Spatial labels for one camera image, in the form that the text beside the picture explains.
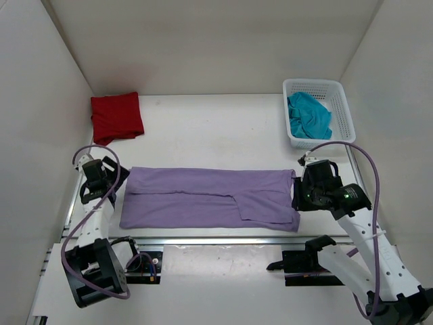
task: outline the table surface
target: table surface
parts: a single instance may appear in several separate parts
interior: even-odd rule
[[[122,166],[198,167],[209,169],[294,169],[304,150],[290,146],[283,97],[271,95],[167,95],[140,96],[145,135],[112,142],[108,147]],[[338,163],[343,183],[358,183],[357,170],[343,146],[320,150],[317,158]],[[93,148],[102,158],[106,150]],[[135,238],[258,238],[346,236],[327,211],[302,212],[298,233],[264,228],[194,228],[123,230],[119,228],[124,185],[118,191],[116,212],[110,222],[110,237]],[[76,198],[71,216],[73,228],[83,218]]]
[[[285,287],[283,273],[266,271],[279,259],[279,245],[165,246],[161,284],[79,309],[55,244],[32,315],[47,325],[369,324],[344,286]]]

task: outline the white basket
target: white basket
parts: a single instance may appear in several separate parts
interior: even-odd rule
[[[329,125],[332,130],[331,139],[301,139],[292,135],[287,97],[298,91],[309,93],[331,112],[332,117]],[[283,96],[287,134],[293,147],[311,149],[318,144],[332,140],[352,143],[356,139],[355,128],[353,127],[352,117],[350,116],[349,106],[341,83],[323,79],[287,79],[283,82]]]

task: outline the blue cloth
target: blue cloth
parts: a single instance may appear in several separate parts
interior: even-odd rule
[[[298,92],[287,98],[290,129],[294,137],[302,139],[331,139],[331,112],[313,96]]]

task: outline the purple towel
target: purple towel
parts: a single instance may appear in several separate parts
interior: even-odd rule
[[[270,228],[297,232],[293,170],[133,167],[121,228]]]

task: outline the red towel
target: red towel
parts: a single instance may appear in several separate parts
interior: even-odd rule
[[[133,139],[144,134],[138,93],[92,97],[93,141],[106,146],[114,139]]]

